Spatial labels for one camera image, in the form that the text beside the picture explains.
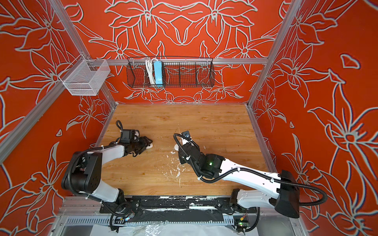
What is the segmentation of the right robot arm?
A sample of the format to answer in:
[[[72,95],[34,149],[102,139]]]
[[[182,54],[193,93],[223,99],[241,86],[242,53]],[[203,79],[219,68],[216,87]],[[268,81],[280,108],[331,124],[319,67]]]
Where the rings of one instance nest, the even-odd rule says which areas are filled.
[[[320,188],[297,183],[291,172],[271,173],[237,164],[217,154],[204,154],[189,132],[173,135],[181,164],[192,167],[198,180],[213,184],[229,181],[252,188],[236,189],[231,198],[239,207],[269,207],[289,218],[299,218],[300,207],[325,203],[328,195]]]

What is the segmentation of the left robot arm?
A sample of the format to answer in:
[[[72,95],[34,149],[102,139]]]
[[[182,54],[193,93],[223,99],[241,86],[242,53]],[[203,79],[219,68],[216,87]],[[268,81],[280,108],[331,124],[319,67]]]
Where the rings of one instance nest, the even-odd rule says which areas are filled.
[[[124,129],[116,121],[120,137],[106,146],[75,152],[62,179],[61,186],[75,196],[85,196],[102,204],[123,204],[124,192],[101,179],[102,165],[132,155],[137,157],[153,147],[153,141],[138,130]]]

